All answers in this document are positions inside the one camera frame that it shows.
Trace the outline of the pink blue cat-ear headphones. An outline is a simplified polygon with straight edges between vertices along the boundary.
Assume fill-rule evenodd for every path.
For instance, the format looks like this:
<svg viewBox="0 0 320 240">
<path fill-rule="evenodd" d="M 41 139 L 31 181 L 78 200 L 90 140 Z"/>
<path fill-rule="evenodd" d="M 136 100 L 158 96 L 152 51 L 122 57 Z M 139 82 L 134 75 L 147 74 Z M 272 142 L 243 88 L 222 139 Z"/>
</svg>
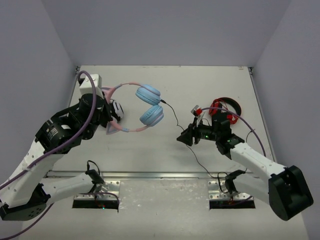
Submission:
<svg viewBox="0 0 320 240">
<path fill-rule="evenodd" d="M 142 132 L 147 128 L 153 127 L 158 124 L 164 118 L 164 110 L 163 107 L 160 106 L 160 103 L 164 103 L 165 101 L 161 98 L 161 93 L 156 88 L 148 85 L 141 84 L 137 82 L 128 82 L 121 83 L 115 87 L 103 87 L 101 90 L 104 93 L 105 100 L 107 104 L 110 105 L 110 101 L 112 96 L 116 90 L 125 85 L 135 85 L 138 86 L 138 89 L 135 92 L 136 97 L 138 97 L 141 101 L 150 105 L 150 108 L 144 112 L 143 115 L 140 116 L 139 121 L 144 125 L 141 128 L 136 129 L 128 129 L 122 127 L 120 122 L 117 123 L 113 117 L 112 120 L 107 123 L 106 126 L 106 134 L 111 135 L 117 132 L 131 133 L 131 132 Z"/>
</svg>

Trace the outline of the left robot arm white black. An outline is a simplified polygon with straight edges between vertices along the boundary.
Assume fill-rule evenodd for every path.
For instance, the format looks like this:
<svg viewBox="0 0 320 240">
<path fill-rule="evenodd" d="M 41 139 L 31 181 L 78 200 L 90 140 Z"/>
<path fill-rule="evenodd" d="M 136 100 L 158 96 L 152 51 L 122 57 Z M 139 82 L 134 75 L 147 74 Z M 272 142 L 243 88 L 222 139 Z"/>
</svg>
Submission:
<svg viewBox="0 0 320 240">
<path fill-rule="evenodd" d="M 95 169 L 50 184 L 41 180 L 58 160 L 83 140 L 92 139 L 98 126 L 110 119 L 104 97 L 86 93 L 77 104 L 47 120 L 19 166 L 0 186 L 1 219 L 29 221 L 42 213 L 47 205 L 100 190 L 105 181 Z"/>
</svg>

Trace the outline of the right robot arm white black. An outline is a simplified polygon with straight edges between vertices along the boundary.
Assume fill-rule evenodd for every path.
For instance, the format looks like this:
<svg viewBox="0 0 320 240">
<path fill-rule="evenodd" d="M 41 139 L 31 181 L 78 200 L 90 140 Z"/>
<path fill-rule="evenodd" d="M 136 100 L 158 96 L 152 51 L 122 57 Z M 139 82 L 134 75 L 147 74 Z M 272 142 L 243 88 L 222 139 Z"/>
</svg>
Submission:
<svg viewBox="0 0 320 240">
<path fill-rule="evenodd" d="M 203 124 L 197 111 L 193 114 L 193 122 L 181 132 L 177 141 L 190 147 L 200 140 L 214 141 L 221 155 L 255 175 L 250 176 L 240 169 L 228 173 L 224 178 L 225 195 L 249 194 L 268 204 L 284 221 L 313 205 L 314 199 L 303 172 L 295 165 L 284 166 L 255 151 L 244 139 L 232 133 L 226 112 L 213 115 L 211 125 Z"/>
</svg>

